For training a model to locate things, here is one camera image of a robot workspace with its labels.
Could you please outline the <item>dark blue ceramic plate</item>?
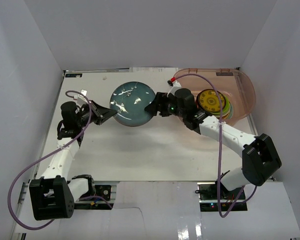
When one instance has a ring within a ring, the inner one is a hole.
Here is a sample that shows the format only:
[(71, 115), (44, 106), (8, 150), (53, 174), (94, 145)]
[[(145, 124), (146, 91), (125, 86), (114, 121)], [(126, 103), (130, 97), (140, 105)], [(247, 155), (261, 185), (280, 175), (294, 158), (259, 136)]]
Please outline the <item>dark blue ceramic plate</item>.
[(114, 90), (109, 106), (117, 111), (114, 116), (117, 122), (127, 127), (139, 127), (153, 118), (145, 107), (152, 103), (155, 96), (155, 92), (145, 83), (130, 81)]

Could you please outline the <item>yellow patterned plate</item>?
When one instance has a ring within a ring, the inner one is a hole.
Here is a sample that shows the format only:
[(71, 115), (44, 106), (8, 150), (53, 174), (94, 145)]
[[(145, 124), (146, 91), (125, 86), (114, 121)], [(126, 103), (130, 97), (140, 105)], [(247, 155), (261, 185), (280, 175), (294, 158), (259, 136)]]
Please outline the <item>yellow patterned plate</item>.
[(218, 91), (218, 95), (219, 97), (213, 89), (205, 89), (197, 95), (196, 102), (205, 111), (220, 114), (221, 110), (225, 111), (229, 104), (221, 92)]

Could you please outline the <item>lime green plate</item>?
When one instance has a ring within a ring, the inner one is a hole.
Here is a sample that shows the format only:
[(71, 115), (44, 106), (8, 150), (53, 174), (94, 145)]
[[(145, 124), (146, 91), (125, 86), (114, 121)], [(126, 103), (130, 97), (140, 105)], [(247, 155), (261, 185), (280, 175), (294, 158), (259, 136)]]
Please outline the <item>lime green plate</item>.
[(222, 99), (221, 103), (222, 103), (222, 106), (223, 106), (223, 108), (222, 108), (222, 118), (225, 119), (225, 118), (228, 117), (228, 115), (231, 112), (231, 103), (227, 98), (225, 100)]

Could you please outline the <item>red and teal plate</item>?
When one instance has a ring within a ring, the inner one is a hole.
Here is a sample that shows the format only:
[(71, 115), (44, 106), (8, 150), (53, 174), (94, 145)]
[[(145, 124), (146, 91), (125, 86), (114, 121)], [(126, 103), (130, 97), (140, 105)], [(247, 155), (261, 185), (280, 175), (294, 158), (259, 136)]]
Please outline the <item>red and teal plate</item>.
[[(201, 109), (205, 110), (206, 112), (216, 116), (217, 118), (220, 117), (220, 113), (221, 113), (221, 108), (220, 108), (220, 104), (219, 104), (219, 100), (217, 97), (208, 97), (207, 98), (208, 102), (205, 102), (205, 100), (203, 98), (197, 98), (195, 100), (196, 104), (198, 107), (200, 107)], [(227, 116), (227, 118), (225, 119), (231, 119), (233, 116), (234, 110), (231, 104), (231, 109), (230, 109), (230, 113)]]

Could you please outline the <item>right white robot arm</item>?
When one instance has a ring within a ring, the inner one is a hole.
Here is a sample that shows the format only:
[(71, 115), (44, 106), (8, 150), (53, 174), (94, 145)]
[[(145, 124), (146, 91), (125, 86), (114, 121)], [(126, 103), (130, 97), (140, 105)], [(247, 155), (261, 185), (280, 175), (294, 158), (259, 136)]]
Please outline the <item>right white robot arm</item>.
[(181, 88), (174, 93), (158, 92), (144, 110), (152, 116), (180, 117), (191, 131), (218, 141), (241, 157), (240, 167), (216, 181), (216, 195), (223, 200), (232, 196), (239, 187), (248, 184), (262, 186), (282, 166), (270, 136), (245, 133), (219, 122), (215, 116), (197, 106), (189, 89)]

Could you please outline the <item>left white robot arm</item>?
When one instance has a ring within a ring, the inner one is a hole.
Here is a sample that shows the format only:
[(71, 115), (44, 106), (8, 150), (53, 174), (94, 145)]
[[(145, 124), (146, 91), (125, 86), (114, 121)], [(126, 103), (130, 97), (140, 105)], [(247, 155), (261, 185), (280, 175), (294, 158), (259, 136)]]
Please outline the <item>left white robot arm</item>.
[(96, 187), (91, 175), (77, 175), (68, 180), (69, 171), (82, 145), (84, 128), (91, 123), (101, 125), (117, 114), (116, 110), (92, 100), (82, 105), (67, 101), (60, 109), (62, 120), (57, 126), (58, 152), (52, 155), (43, 174), (29, 184), (32, 211), (37, 221), (69, 219), (76, 201), (95, 196)]

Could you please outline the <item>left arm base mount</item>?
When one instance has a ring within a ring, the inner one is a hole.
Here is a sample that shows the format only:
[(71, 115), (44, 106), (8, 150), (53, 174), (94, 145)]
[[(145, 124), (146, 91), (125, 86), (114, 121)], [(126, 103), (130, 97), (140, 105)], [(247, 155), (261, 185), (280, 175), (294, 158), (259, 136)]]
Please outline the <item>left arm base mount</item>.
[(111, 185), (95, 185), (92, 192), (83, 194), (75, 203), (75, 210), (111, 210), (113, 201)]

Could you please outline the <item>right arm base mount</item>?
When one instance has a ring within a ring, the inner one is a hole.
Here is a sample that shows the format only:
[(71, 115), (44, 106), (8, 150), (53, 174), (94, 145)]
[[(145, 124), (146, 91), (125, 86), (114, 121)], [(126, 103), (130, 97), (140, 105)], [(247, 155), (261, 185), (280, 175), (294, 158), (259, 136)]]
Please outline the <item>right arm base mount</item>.
[[(240, 192), (240, 187), (233, 191), (226, 192), (220, 190), (220, 205), (221, 211), (223, 213), (227, 212)], [(200, 211), (202, 213), (218, 212), (217, 203), (217, 184), (215, 182), (199, 182), (197, 183), (197, 189), (195, 194), (199, 198)], [(247, 204), (244, 202), (246, 200), (245, 192), (242, 191), (237, 202), (231, 209), (234, 212), (245, 212), (248, 210)]]

